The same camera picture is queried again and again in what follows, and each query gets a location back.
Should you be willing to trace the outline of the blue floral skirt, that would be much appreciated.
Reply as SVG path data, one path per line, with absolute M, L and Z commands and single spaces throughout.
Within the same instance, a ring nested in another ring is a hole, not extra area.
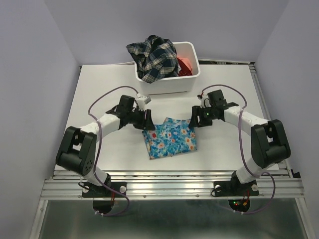
M 197 151 L 195 130 L 189 123 L 190 119 L 165 118 L 155 130 L 142 131 L 150 160 Z

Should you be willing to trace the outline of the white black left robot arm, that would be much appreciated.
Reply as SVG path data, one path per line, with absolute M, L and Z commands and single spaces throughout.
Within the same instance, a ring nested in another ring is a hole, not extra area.
M 62 168 L 82 176 L 88 183 L 86 190 L 99 196 L 106 196 L 111 190 L 111 177 L 97 167 L 97 159 L 102 147 L 102 139 L 128 124 L 140 130 L 154 130 L 151 110 L 146 105 L 149 96 L 139 93 L 136 97 L 122 95 L 119 103 L 106 111 L 101 118 L 82 127 L 70 126 L 65 130 L 55 163 Z

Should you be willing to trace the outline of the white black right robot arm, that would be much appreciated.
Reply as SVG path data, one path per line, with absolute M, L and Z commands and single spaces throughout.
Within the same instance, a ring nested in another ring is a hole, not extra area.
M 216 90 L 197 96 L 200 105 L 192 107 L 190 128 L 211 126 L 221 120 L 238 128 L 239 146 L 242 151 L 242 133 L 250 136 L 251 158 L 243 160 L 243 166 L 234 171 L 228 181 L 216 181 L 212 196 L 243 196 L 250 193 L 258 196 L 256 180 L 268 168 L 291 156 L 291 149 L 280 120 L 267 120 L 250 114 L 237 103 L 227 102 L 223 92 Z

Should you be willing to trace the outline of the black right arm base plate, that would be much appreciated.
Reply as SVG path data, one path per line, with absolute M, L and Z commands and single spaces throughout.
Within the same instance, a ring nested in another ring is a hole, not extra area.
M 229 181 L 215 181 L 211 190 L 213 197 L 232 197 L 239 198 L 244 196 L 259 196 L 259 190 L 256 181 L 241 184 Z

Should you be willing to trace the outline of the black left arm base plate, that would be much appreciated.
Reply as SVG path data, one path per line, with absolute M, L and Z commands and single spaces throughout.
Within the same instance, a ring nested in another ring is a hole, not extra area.
M 103 186 L 96 186 L 89 182 L 79 182 L 78 185 L 82 189 L 82 197 L 83 198 L 122 198 L 118 194 L 111 192 L 110 190 L 106 189 Z M 115 191 L 120 191 L 122 187 L 127 187 L 127 183 L 120 181 L 120 182 L 112 182 L 110 186 Z

